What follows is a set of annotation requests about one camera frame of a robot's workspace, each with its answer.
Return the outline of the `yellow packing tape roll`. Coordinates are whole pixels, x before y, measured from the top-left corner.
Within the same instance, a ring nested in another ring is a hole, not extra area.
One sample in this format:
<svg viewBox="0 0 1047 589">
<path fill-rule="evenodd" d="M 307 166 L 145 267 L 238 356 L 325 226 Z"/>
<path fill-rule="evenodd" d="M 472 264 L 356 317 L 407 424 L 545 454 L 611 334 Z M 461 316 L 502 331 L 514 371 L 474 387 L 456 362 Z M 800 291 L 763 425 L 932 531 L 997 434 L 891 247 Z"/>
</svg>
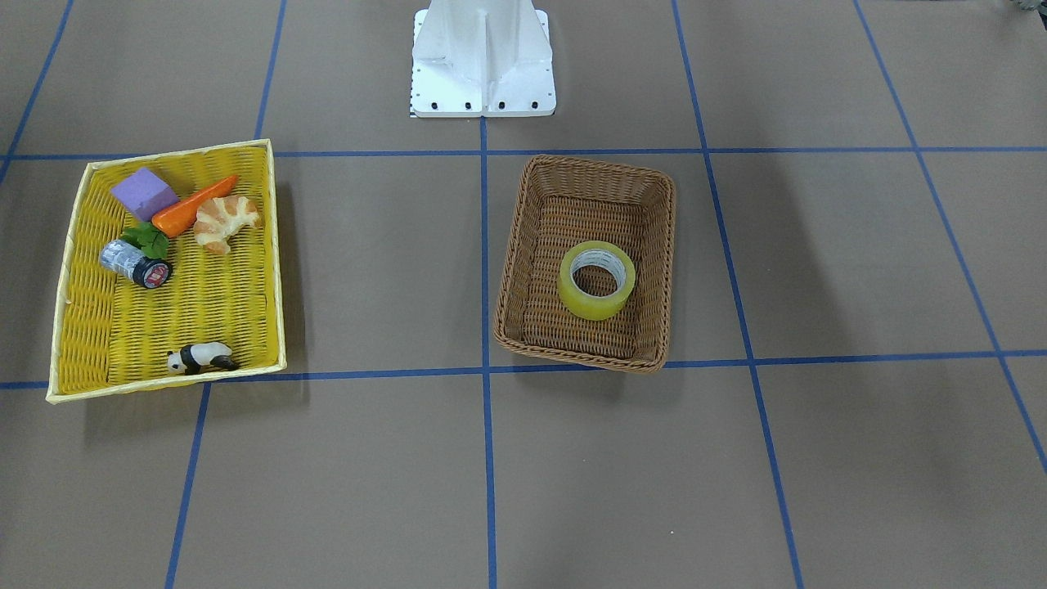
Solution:
<svg viewBox="0 0 1047 589">
<path fill-rule="evenodd" d="M 620 247 L 588 240 L 569 249 L 559 262 L 557 292 L 573 316 L 604 321 L 617 316 L 631 298 L 636 266 Z"/>
</svg>

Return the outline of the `toy bread pieces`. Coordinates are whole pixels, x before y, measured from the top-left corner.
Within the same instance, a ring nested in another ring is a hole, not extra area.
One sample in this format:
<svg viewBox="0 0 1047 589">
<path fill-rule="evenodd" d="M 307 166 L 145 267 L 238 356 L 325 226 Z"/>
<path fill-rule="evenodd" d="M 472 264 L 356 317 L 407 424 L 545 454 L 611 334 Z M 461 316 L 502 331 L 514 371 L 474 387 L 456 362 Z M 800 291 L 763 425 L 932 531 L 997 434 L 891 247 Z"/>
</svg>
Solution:
<svg viewBox="0 0 1047 589">
<path fill-rule="evenodd" d="M 244 227 L 257 228 L 261 214 L 253 200 L 245 196 L 225 196 L 203 202 L 195 212 L 193 234 L 202 249 L 217 256 L 231 253 L 228 240 Z"/>
</svg>

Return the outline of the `toy panda figure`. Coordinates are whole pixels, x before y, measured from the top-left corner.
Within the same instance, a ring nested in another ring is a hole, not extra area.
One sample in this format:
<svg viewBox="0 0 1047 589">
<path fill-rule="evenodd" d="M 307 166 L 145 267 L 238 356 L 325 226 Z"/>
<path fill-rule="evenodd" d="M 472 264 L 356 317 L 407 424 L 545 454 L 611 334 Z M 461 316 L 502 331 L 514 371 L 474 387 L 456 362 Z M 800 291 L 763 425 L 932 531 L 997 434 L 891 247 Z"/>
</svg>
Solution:
<svg viewBox="0 0 1047 589">
<path fill-rule="evenodd" d="M 233 358 L 231 347 L 221 342 L 186 344 L 168 354 L 169 373 L 195 375 L 205 368 L 236 371 L 240 369 L 240 364 Z"/>
</svg>

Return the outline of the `green toy vegetable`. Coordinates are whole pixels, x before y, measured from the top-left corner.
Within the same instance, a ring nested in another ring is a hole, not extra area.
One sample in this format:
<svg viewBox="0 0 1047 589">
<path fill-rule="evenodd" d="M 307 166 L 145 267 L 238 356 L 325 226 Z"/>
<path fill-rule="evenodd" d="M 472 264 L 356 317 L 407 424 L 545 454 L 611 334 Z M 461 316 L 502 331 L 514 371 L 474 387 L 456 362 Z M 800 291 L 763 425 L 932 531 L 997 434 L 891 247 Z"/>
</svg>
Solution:
<svg viewBox="0 0 1047 589">
<path fill-rule="evenodd" d="M 149 259 L 168 258 L 171 239 L 152 223 L 138 223 L 125 227 L 119 239 L 140 249 Z"/>
</svg>

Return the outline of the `orange toy carrot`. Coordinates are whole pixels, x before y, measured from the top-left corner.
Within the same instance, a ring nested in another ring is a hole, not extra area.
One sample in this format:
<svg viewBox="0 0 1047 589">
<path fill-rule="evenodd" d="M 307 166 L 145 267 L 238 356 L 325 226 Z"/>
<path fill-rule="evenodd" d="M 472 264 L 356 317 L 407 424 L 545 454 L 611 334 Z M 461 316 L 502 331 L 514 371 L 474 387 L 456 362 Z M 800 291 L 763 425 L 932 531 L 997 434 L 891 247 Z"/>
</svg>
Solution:
<svg viewBox="0 0 1047 589">
<path fill-rule="evenodd" d="M 208 187 L 191 194 L 186 199 L 181 199 L 175 205 L 170 205 L 151 218 L 153 227 L 162 232 L 168 237 L 178 237 L 188 228 L 193 227 L 197 221 L 197 212 L 209 199 L 228 196 L 232 192 L 239 182 L 239 176 L 233 174 L 215 182 Z"/>
</svg>

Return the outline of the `yellow woven plastic basket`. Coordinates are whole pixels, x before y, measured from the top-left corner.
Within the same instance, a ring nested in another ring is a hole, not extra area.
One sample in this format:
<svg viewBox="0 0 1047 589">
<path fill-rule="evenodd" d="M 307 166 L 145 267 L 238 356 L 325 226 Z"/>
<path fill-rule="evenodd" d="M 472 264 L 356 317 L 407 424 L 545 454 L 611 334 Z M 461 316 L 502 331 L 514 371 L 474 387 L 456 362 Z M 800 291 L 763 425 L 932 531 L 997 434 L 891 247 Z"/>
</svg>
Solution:
<svg viewBox="0 0 1047 589">
<path fill-rule="evenodd" d="M 146 290 L 101 266 L 102 247 L 133 223 L 111 191 L 142 168 L 156 173 L 179 196 L 238 175 L 233 194 L 254 202 L 261 221 L 231 237 L 226 256 L 206 251 L 190 232 L 173 239 L 171 280 Z M 226 377 L 213 368 L 169 373 L 169 352 L 187 344 L 228 344 L 238 376 L 273 373 L 287 366 L 274 171 L 269 139 L 86 165 L 57 278 L 49 403 Z"/>
</svg>

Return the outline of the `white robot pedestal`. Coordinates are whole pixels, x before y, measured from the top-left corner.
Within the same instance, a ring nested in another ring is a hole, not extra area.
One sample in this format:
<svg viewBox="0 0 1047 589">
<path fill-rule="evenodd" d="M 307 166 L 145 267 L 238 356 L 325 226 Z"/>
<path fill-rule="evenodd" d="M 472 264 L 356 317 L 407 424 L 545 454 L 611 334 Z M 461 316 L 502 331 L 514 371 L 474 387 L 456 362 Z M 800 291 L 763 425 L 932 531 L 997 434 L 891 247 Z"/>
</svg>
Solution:
<svg viewBox="0 0 1047 589">
<path fill-rule="evenodd" d="M 545 117 L 557 109 L 549 16 L 531 1 L 433 1 L 413 19 L 415 117 Z"/>
</svg>

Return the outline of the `brown wicker basket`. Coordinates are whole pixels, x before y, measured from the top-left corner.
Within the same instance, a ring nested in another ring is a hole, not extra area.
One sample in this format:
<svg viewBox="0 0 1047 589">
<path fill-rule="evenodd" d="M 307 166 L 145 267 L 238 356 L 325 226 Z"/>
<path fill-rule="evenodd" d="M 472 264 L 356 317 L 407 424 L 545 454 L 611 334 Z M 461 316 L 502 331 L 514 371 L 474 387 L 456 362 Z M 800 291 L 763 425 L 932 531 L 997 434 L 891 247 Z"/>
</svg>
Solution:
<svg viewBox="0 0 1047 589">
<path fill-rule="evenodd" d="M 573 316 L 557 292 L 559 262 L 583 241 L 624 250 L 636 286 L 604 321 Z M 519 183 L 495 304 L 494 336 L 510 352 L 655 372 L 668 357 L 676 186 L 658 169 L 562 155 L 531 158 Z"/>
</svg>

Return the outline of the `purple toy block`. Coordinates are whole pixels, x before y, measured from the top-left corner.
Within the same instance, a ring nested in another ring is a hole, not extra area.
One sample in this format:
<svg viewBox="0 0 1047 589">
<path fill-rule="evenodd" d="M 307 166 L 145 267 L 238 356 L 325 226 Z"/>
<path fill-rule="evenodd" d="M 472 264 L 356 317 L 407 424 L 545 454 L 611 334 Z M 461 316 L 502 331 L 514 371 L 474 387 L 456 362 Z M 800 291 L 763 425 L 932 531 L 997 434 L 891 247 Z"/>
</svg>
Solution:
<svg viewBox="0 0 1047 589">
<path fill-rule="evenodd" d="M 152 223 L 154 216 L 180 202 L 164 179 L 147 167 L 136 169 L 117 182 L 110 194 L 140 223 Z"/>
</svg>

